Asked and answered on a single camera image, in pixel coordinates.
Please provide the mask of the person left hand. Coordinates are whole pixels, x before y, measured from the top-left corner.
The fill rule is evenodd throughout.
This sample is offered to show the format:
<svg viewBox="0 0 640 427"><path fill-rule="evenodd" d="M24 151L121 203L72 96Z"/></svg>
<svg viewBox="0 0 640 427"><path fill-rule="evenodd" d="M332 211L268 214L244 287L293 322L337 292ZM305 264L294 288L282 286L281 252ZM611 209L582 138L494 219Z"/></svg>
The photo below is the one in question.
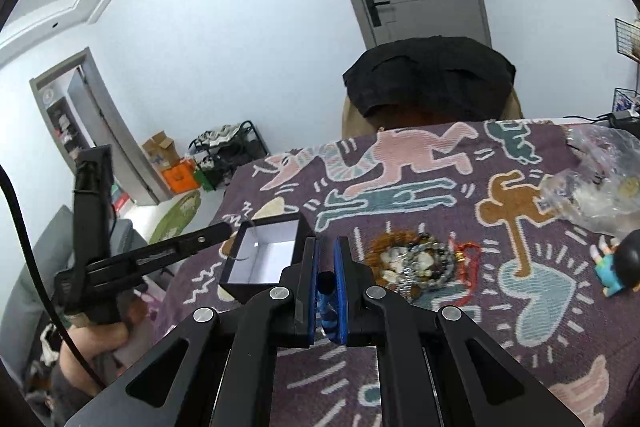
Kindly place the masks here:
<svg viewBox="0 0 640 427"><path fill-rule="evenodd" d="M68 331L79 353L104 385L111 384L148 351L153 342L153 324L148 305L134 297L124 321L108 325L72 326ZM101 390L90 374L64 343L58 357L58 369L66 384L88 397Z"/></svg>

